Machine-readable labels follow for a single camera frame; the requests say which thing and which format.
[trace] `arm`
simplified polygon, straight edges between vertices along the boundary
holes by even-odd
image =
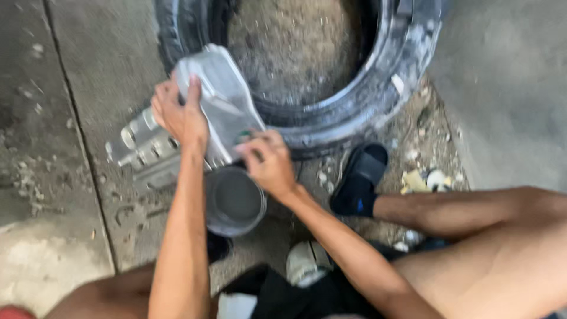
[[[377,310],[388,318],[442,318],[382,255],[296,184],[289,151],[277,132],[258,133],[257,137],[239,146],[250,175],[301,219]]]
[[[177,190],[155,268],[149,319],[205,318],[209,311],[203,156],[209,136],[201,113],[201,83],[191,78],[187,104],[179,105],[175,80],[156,87],[156,121],[181,144]]]

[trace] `black tire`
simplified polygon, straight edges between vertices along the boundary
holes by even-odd
[[[308,106],[281,107],[255,96],[260,116],[267,126],[280,131],[296,159],[349,147],[371,129],[383,126],[415,91],[433,56],[442,25],[439,15],[425,20],[421,15],[422,22],[417,22],[396,14],[399,0],[369,1],[373,9],[365,12],[378,20],[375,40],[346,88]],[[441,6],[445,0],[415,0],[424,1]],[[155,0],[166,71],[207,43],[226,46],[233,7],[234,0]]]

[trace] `dirt inside tire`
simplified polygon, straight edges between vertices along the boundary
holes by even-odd
[[[346,87],[366,58],[355,3],[241,0],[229,23],[229,50],[255,95],[308,105]]]

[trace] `black sandal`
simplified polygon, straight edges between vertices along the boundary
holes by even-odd
[[[331,196],[331,210],[338,215],[372,217],[376,186],[388,168],[388,151],[379,143],[356,147],[342,180]]]

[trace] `skin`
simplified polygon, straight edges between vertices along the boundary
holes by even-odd
[[[181,144],[181,172],[155,269],[149,319],[207,318],[209,273],[203,191],[208,124],[191,77],[187,104],[178,104],[175,79],[152,98],[157,122]],[[388,318],[441,318],[366,241],[323,210],[294,178],[289,150],[276,131],[255,132],[237,147],[250,176],[288,206],[313,232],[350,282]]]
[[[175,80],[155,88],[156,121],[181,145],[181,170],[150,295],[149,319],[205,318],[209,313],[203,164],[209,126],[201,112],[201,82],[191,76],[180,106]]]
[[[155,275],[149,265],[87,283],[46,319],[207,318],[208,312],[216,318],[216,301],[209,298],[202,189],[208,125],[198,105],[200,83],[192,82],[184,107],[177,101],[175,80],[158,85],[152,99],[157,121],[182,145],[179,184]],[[565,305],[564,194],[523,187],[381,195],[375,219],[454,243],[389,265],[295,183],[289,151],[276,132],[257,133],[239,150],[257,183],[297,214],[387,318],[439,318],[439,311],[446,318],[534,319]]]

